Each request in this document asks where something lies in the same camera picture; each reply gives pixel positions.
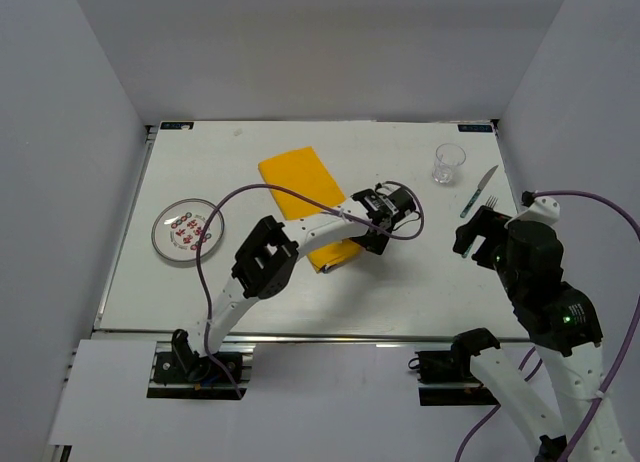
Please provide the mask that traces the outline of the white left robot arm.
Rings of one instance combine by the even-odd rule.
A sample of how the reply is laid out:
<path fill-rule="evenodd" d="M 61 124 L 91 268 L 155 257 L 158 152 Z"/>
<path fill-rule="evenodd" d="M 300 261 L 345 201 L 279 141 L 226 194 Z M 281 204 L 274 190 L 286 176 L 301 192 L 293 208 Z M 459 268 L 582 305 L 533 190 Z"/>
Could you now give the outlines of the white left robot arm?
<path fill-rule="evenodd" d="M 299 260 L 346 239 L 367 243 L 374 236 L 385 236 L 400 215 L 391 203 L 367 196 L 296 220 L 261 219 L 237 250 L 230 277 L 203 323 L 205 351 L 185 348 L 178 355 L 177 369 L 191 381 L 205 378 L 211 369 L 209 354 L 219 351 L 224 338 L 257 302 L 284 290 Z"/>

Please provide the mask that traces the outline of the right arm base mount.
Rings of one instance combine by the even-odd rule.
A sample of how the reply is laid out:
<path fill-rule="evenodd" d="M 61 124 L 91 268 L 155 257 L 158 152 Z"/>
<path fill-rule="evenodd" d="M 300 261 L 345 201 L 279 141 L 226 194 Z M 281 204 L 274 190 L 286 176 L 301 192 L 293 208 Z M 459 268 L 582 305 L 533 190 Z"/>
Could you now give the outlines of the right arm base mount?
<path fill-rule="evenodd" d="M 474 376 L 463 375 L 450 351 L 416 352 L 407 363 L 417 376 L 423 407 L 495 406 L 497 400 Z"/>

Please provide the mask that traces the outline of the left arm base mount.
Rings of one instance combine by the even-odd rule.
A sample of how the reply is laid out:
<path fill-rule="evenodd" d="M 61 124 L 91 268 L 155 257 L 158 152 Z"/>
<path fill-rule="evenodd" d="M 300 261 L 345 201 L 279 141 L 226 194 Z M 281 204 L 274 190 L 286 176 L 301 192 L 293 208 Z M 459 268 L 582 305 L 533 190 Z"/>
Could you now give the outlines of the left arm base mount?
<path fill-rule="evenodd" d="M 154 355 L 147 397 L 174 400 L 239 401 L 247 390 L 250 366 L 242 352 L 210 357 L 193 350 L 188 333 L 176 330 L 169 347 Z"/>

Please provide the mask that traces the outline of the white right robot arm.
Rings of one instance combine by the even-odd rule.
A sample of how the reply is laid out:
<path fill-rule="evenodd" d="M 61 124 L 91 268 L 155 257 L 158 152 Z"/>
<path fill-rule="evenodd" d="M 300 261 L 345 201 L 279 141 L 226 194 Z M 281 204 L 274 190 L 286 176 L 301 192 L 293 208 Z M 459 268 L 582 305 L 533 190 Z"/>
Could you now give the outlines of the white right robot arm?
<path fill-rule="evenodd" d="M 563 279 L 564 248 L 552 228 L 559 215 L 545 198 L 510 218 L 481 207 L 456 231 L 453 250 L 484 239 L 472 259 L 493 270 L 516 319 L 546 368 L 558 408 L 552 410 L 514 367 L 486 328 L 457 335 L 453 372 L 477 379 L 497 400 L 537 461 L 630 461 L 607 395 L 603 334 L 593 303 Z"/>

